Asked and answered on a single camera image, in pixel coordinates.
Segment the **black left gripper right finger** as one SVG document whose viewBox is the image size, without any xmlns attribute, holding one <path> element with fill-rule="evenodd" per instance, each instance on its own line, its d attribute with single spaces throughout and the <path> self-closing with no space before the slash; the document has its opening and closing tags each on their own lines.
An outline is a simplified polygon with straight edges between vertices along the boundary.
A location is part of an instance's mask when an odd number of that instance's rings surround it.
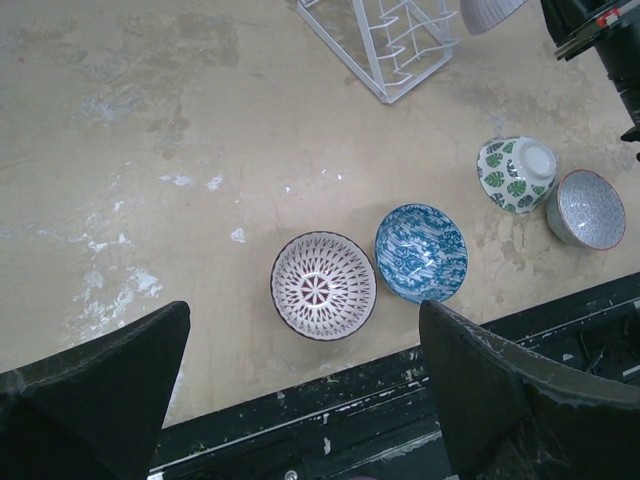
<svg viewBox="0 0 640 480">
<path fill-rule="evenodd" d="M 421 304 L 419 334 L 459 478 L 638 478 L 637 387 L 523 348 L 437 301 Z"/>
</svg>

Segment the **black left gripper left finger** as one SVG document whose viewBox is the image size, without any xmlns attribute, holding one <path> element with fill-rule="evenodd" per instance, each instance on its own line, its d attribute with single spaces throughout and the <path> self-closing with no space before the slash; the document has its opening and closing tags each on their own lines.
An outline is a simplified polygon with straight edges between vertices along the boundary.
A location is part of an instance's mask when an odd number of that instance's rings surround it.
<svg viewBox="0 0 640 480">
<path fill-rule="evenodd" d="M 144 479 L 190 331 L 184 301 L 1 375 L 4 479 Z"/>
</svg>

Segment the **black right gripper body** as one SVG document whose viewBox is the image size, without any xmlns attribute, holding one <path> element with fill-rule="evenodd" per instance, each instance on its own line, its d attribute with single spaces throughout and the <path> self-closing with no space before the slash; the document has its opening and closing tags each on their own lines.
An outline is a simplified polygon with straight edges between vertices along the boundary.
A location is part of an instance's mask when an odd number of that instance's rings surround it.
<svg viewBox="0 0 640 480">
<path fill-rule="evenodd" d="M 569 61 L 639 22 L 639 1 L 542 1 L 557 60 Z"/>
</svg>

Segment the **purple striped bowl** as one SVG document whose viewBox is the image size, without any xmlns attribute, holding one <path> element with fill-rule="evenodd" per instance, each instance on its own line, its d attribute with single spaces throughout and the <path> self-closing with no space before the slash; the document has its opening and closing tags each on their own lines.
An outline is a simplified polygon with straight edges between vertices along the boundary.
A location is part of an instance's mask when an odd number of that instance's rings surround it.
<svg viewBox="0 0 640 480">
<path fill-rule="evenodd" d="M 492 30 L 526 3 L 526 0 L 461 0 L 460 13 L 468 33 Z"/>
</svg>

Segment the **green leaf pattern bowl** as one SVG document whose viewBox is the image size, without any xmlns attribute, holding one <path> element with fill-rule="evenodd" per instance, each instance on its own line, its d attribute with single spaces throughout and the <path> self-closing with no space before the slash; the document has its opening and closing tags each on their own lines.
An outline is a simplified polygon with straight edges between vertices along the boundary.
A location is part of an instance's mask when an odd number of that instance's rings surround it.
<svg viewBox="0 0 640 480">
<path fill-rule="evenodd" d="M 501 209 L 514 214 L 534 211 L 552 189 L 557 160 L 552 150 L 528 136 L 493 138 L 476 160 L 480 184 Z"/>
</svg>

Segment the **blue floral pattern bowl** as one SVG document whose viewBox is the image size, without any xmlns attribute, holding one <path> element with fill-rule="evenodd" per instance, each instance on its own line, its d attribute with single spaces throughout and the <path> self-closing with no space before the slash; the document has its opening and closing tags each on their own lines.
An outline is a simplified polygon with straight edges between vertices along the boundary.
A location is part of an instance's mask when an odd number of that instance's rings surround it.
<svg viewBox="0 0 640 480">
<path fill-rule="evenodd" d="M 401 205 L 378 226 L 374 258 L 387 287 L 419 305 L 444 302 L 461 288 L 468 252 L 457 225 L 441 210 L 426 204 Z"/>
</svg>

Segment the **white wire dish rack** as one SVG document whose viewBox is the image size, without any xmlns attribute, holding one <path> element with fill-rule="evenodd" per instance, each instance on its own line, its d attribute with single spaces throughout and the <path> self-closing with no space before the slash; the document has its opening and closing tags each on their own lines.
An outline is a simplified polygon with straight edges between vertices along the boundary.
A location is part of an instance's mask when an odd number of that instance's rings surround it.
<svg viewBox="0 0 640 480">
<path fill-rule="evenodd" d="M 296 11 L 387 105 L 442 70 L 459 42 L 449 1 L 298 1 Z"/>
</svg>

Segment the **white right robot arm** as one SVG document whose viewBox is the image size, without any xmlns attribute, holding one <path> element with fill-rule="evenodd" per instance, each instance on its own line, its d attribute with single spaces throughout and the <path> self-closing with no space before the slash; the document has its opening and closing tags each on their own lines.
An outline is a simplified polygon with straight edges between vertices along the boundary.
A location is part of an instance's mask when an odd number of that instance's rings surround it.
<svg viewBox="0 0 640 480">
<path fill-rule="evenodd" d="M 632 121 L 621 140 L 637 143 L 639 0 L 547 0 L 541 6 L 556 59 L 570 61 L 591 48 L 596 50 Z"/>
</svg>

